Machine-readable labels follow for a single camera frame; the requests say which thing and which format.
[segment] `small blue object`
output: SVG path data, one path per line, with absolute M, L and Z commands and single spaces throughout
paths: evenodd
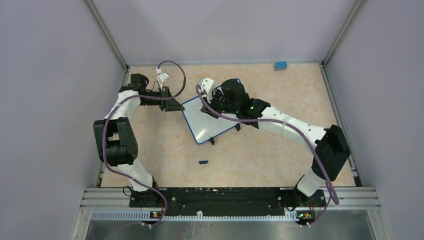
M 281 71 L 287 69 L 287 62 L 286 61 L 278 61 L 274 63 L 274 71 Z

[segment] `beige table surface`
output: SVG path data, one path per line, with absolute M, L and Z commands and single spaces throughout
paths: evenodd
M 272 64 L 185 65 L 187 82 L 177 97 L 183 103 L 196 96 L 202 77 L 223 81 L 239 78 L 251 98 L 262 99 L 280 111 L 313 125 L 335 124 L 333 109 L 317 63 L 290 64 L 274 71 Z M 182 74 L 175 66 L 163 65 L 169 73 L 166 85 L 174 95 L 181 88 Z M 156 79 L 156 67 L 132 67 Z M 138 158 L 160 187 L 292 187 L 312 165 L 313 157 L 282 136 L 241 125 L 215 139 L 215 145 L 196 144 L 180 111 L 162 112 L 158 106 L 140 106 L 130 120 L 138 142 Z M 198 161 L 209 160 L 200 165 Z M 106 170 L 102 187 L 129 185 L 125 177 Z M 354 186 L 346 162 L 335 186 Z

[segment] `gray wall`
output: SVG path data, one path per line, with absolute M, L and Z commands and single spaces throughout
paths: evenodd
M 368 1 L 329 64 L 362 179 L 396 239 L 424 239 L 424 1 Z
M 123 70 L 82 0 L 2 0 L 0 59 L 0 238 L 69 239 Z
M 356 0 L 94 0 L 129 65 L 320 61 Z

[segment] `aluminum frame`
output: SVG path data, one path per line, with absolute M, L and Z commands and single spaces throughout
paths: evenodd
M 118 46 L 112 38 L 105 22 L 103 21 L 100 13 L 98 12 L 93 0 L 84 0 L 90 13 L 92 14 L 96 24 L 99 27 L 105 41 L 107 42 L 110 50 L 125 70 L 125 74 L 122 80 L 122 85 L 126 85 L 129 77 L 130 67 L 126 64 L 124 57 L 122 56 Z M 343 129 L 346 135 L 346 140 L 349 143 L 349 130 L 344 124 L 343 113 L 341 112 L 337 96 L 335 95 L 331 78 L 327 72 L 327 64 L 331 61 L 335 51 L 349 32 L 354 20 L 358 16 L 358 13 L 363 8 L 367 0 L 357 0 L 353 6 L 346 22 L 342 26 L 337 38 L 330 47 L 328 54 L 320 64 L 321 73 L 324 79 L 324 83 L 330 98 L 331 106 L 334 111 L 334 115 L 337 124 Z M 358 175 L 358 179 L 361 176 L 361 171 L 355 162 L 356 154 L 355 151 L 351 151 L 351 157 L 349 162 L 351 169 L 354 172 L 354 176 Z M 73 239 L 84 240 L 88 232 L 91 217 L 94 211 L 97 210 L 130 210 L 137 211 L 136 209 L 129 208 L 130 197 L 125 196 L 122 193 L 122 188 L 100 188 L 100 184 L 103 178 L 104 164 L 101 164 L 99 174 L 94 188 L 87 188 L 84 192 L 77 221 L 74 226 Z M 325 197 L 328 198 L 329 194 L 326 188 L 324 190 Z M 384 217 L 378 195 L 374 187 L 336 187 L 335 188 L 340 199 L 340 205 L 332 205 L 329 211 L 354 211 L 354 210 L 367 210 L 370 224 L 374 232 L 376 240 L 391 240 L 393 235 L 390 231 L 390 227 Z

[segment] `table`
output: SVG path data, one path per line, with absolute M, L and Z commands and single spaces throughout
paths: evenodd
M 203 77 L 223 81 L 239 78 L 251 98 L 271 103 L 280 111 L 316 126 L 336 124 L 318 63 L 289 64 L 274 71 L 272 64 L 184 65 L 187 81 L 177 97 L 183 103 L 196 96 L 195 85 Z M 183 75 L 171 65 L 162 65 L 170 78 L 165 85 L 174 95 Z M 156 79 L 155 66 L 131 67 Z M 293 187 L 311 167 L 312 155 L 282 136 L 241 125 L 215 139 L 215 145 L 196 144 L 180 111 L 162 112 L 158 106 L 140 106 L 130 120 L 138 142 L 138 158 L 160 187 Z M 208 160 L 208 164 L 199 164 Z M 102 187 L 123 187 L 125 177 L 109 172 Z M 355 186 L 346 162 L 334 186 Z

